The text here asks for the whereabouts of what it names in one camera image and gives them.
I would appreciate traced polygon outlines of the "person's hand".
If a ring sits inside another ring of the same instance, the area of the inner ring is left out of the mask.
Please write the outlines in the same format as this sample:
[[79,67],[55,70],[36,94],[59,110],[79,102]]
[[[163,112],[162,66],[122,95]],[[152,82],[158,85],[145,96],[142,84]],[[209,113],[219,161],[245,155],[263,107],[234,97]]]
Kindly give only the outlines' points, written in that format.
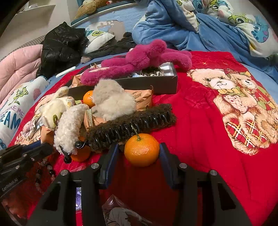
[[17,215],[20,219],[27,217],[26,207],[17,192],[11,192],[1,203],[8,208],[11,214]]

